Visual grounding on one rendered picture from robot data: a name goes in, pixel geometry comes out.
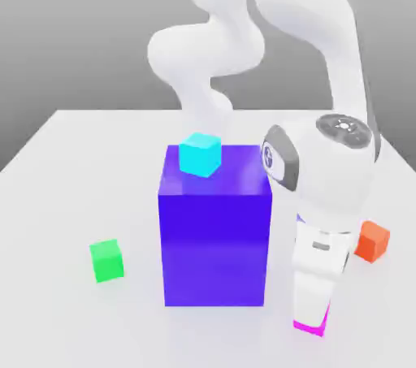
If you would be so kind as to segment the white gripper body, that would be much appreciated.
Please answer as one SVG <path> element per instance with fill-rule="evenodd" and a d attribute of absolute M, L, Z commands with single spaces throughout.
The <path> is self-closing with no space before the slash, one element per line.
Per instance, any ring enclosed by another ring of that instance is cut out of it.
<path fill-rule="evenodd" d="M 352 244 L 350 232 L 325 232 L 297 223 L 292 255 L 295 270 L 319 276 L 340 276 Z"/>

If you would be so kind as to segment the small magenta cube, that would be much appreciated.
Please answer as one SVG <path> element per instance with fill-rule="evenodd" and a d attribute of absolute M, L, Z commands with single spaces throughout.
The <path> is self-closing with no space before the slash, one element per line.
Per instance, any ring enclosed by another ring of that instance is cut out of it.
<path fill-rule="evenodd" d="M 293 326 L 311 335 L 323 337 L 331 302 L 325 305 L 316 303 L 295 304 L 293 310 Z"/>

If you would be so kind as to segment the small orange cube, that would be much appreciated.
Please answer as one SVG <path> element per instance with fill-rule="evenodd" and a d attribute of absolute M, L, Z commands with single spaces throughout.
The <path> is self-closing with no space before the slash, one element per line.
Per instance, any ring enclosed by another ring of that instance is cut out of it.
<path fill-rule="evenodd" d="M 380 258 L 388 247 L 390 231 L 370 220 L 362 224 L 354 253 L 367 262 Z"/>

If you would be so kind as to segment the small cyan cube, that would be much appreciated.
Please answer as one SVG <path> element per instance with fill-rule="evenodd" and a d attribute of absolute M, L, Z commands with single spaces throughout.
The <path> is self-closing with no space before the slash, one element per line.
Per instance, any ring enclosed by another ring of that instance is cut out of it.
<path fill-rule="evenodd" d="M 182 172 L 208 178 L 222 162 L 222 142 L 218 136 L 195 132 L 179 144 Z"/>

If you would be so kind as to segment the small green cube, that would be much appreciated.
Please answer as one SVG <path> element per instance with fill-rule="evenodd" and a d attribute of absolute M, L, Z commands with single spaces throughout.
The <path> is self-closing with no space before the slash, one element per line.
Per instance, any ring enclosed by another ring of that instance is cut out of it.
<path fill-rule="evenodd" d="M 89 246 L 97 283 L 124 277 L 124 262 L 116 239 L 104 240 Z"/>

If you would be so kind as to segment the large blue box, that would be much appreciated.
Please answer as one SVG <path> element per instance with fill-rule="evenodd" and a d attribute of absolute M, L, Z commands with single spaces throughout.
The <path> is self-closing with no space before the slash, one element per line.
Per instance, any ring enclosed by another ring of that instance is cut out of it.
<path fill-rule="evenodd" d="M 223 146 L 208 178 L 183 173 L 168 146 L 158 190 L 165 304 L 263 305 L 271 207 L 259 146 Z"/>

